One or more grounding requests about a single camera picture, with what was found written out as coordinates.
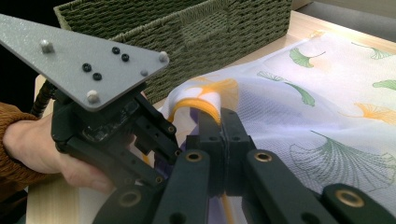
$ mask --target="black screw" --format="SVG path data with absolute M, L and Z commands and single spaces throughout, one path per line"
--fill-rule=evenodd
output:
M 114 47 L 111 51 L 113 51 L 114 54 L 119 54 L 120 53 L 120 49 L 117 47 Z
M 90 64 L 84 63 L 84 64 L 82 65 L 82 70 L 84 70 L 84 72 L 91 72 L 92 67 L 91 67 Z
M 94 74 L 92 75 L 92 78 L 93 78 L 93 80 L 95 80 L 95 81 L 100 81 L 100 80 L 102 80 L 102 75 L 101 75 L 100 73 L 94 73 Z
M 129 55 L 128 54 L 122 54 L 121 58 L 124 62 L 128 62 L 129 61 Z

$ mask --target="gray metal plate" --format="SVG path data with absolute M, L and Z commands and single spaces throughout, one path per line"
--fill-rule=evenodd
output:
M 52 47 L 42 47 L 42 40 Z M 2 14 L 0 44 L 89 111 L 100 110 L 169 63 L 167 55 L 160 52 Z M 119 48 L 120 54 L 113 53 L 113 47 Z M 128 62 L 121 59 L 122 54 L 129 55 Z M 83 70 L 84 63 L 91 65 L 90 72 Z M 100 73 L 102 79 L 94 80 L 94 73 Z M 97 93 L 93 100 L 88 100 L 89 92 Z

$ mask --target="silver bolt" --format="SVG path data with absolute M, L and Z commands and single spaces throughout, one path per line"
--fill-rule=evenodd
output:
M 168 54 L 165 51 L 161 51 L 160 52 L 160 62 L 166 63 L 166 62 L 168 62 L 168 60 L 169 60 Z
M 52 53 L 54 51 L 52 43 L 46 39 L 40 40 L 40 47 L 43 53 Z
M 142 75 L 142 77 L 146 77 L 149 74 L 148 70 L 143 69 L 142 71 L 140 71 L 140 75 Z
M 87 92 L 87 100 L 90 104 L 95 104 L 99 102 L 98 92 L 95 90 Z

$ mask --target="green leaf pattern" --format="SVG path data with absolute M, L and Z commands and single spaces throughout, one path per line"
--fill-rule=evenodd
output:
M 294 49 L 290 50 L 290 57 L 293 59 L 293 61 L 295 63 L 299 64 L 300 66 L 312 68 L 312 67 L 314 67 L 314 65 L 312 63 L 310 63 L 309 60 L 311 58 L 316 58 L 324 53 L 326 53 L 326 51 L 324 51 L 323 53 L 321 53 L 317 56 L 308 57 L 308 56 L 303 55 L 299 49 L 294 48 Z
M 378 60 L 378 59 L 384 59 L 384 58 L 387 58 L 387 57 L 389 57 L 389 56 L 394 55 L 394 54 L 392 54 L 392 53 L 388 53 L 388 52 L 385 52 L 385 51 L 380 50 L 380 49 L 376 49 L 376 48 L 371 48 L 371 47 L 363 46 L 363 45 L 356 44 L 356 43 L 353 43 L 353 42 L 352 42 L 352 44 L 354 44 L 354 45 L 356 45 L 356 46 L 359 46 L 359 47 L 363 47 L 363 48 L 367 48 L 367 49 L 372 49 L 372 50 L 374 51 L 374 54 L 371 56 L 372 59 L 376 59 L 376 60 Z
M 267 79 L 273 80 L 273 81 L 279 81 L 279 82 L 283 82 L 291 87 L 293 87 L 295 90 L 297 90 L 297 92 L 299 92 L 302 96 L 302 101 L 304 102 L 304 104 L 306 105 L 311 105 L 311 106 L 315 106 L 315 99 L 314 97 L 312 97 L 307 91 L 305 91 L 303 88 L 292 84 L 291 82 L 289 82 L 288 80 L 286 80 L 283 77 L 279 77 L 276 76 L 274 74 L 268 73 L 268 72 L 259 72 L 257 74 L 257 76 L 259 77 L 265 77 Z
M 373 84 L 375 88 L 388 88 L 396 91 L 396 80 L 385 80 Z
M 388 153 L 375 155 L 326 138 L 321 147 L 290 147 L 294 163 L 321 186 L 345 183 L 359 189 L 384 189 L 395 182 L 396 159 Z

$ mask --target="human hand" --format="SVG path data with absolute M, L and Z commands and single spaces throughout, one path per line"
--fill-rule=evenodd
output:
M 109 193 L 114 186 L 99 169 L 58 152 L 51 138 L 51 118 L 21 120 L 8 126 L 3 137 L 7 153 L 25 166 L 43 174 L 62 173 L 71 186 Z

